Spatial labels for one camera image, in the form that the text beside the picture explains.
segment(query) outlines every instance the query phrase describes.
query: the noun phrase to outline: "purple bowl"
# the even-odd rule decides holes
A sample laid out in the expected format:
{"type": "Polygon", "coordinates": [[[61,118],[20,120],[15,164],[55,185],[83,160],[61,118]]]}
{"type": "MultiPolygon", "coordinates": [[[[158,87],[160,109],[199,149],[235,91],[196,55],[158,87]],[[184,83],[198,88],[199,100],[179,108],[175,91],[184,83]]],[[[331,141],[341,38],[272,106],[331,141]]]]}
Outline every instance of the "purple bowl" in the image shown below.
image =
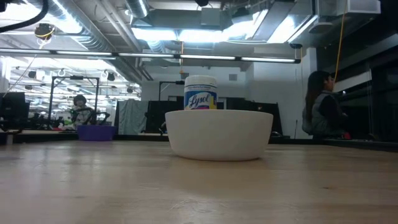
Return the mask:
{"type": "Polygon", "coordinates": [[[82,141],[112,141],[116,133],[114,126],[79,125],[77,134],[82,141]]]}

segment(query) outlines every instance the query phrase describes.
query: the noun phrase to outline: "gray vest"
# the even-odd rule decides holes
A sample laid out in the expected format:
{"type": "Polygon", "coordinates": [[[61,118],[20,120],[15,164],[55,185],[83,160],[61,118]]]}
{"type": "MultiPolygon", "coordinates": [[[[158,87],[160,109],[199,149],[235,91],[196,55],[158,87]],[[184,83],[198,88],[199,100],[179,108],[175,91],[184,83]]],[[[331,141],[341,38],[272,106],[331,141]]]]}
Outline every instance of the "gray vest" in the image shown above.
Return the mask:
{"type": "Polygon", "coordinates": [[[336,135],[342,135],[344,134],[344,130],[342,129],[333,129],[330,125],[328,120],[322,116],[322,114],[319,112],[319,108],[321,106],[321,103],[323,99],[327,96],[333,97],[335,99],[335,96],[333,95],[332,92],[329,91],[323,91],[315,100],[313,106],[312,106],[312,120],[311,122],[308,122],[306,120],[306,114],[307,111],[304,108],[303,110],[303,126],[302,129],[311,135],[316,135],[316,136],[336,136],[336,135]]]}

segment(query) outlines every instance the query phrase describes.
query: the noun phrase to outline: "lysol logo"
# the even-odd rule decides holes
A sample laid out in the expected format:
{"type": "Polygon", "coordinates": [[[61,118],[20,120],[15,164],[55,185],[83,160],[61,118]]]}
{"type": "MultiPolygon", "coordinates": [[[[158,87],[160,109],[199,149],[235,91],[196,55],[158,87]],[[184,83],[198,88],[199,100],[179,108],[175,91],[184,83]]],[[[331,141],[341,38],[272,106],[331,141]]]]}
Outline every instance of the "lysol logo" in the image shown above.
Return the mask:
{"type": "Polygon", "coordinates": [[[210,93],[198,93],[189,98],[189,108],[209,108],[210,93]]]}

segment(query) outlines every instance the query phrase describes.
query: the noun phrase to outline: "label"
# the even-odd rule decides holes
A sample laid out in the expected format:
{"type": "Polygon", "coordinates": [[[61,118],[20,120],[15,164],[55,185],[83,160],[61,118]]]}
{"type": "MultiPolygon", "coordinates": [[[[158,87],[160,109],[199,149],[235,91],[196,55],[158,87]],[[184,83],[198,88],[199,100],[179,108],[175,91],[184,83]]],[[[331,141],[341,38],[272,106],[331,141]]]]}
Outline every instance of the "label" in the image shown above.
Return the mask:
{"type": "Polygon", "coordinates": [[[185,110],[217,109],[216,87],[210,85],[190,85],[185,87],[185,110]]]}

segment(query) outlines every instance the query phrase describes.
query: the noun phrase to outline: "wooden table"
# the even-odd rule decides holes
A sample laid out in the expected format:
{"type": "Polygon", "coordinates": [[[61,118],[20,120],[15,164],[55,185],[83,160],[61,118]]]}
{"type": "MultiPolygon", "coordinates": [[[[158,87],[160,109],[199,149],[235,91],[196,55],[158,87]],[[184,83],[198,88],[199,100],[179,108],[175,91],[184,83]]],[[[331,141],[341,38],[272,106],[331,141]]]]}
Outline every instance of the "wooden table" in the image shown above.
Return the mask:
{"type": "Polygon", "coordinates": [[[167,142],[0,148],[1,223],[398,223],[398,154],[271,145],[204,162],[167,142]]]}

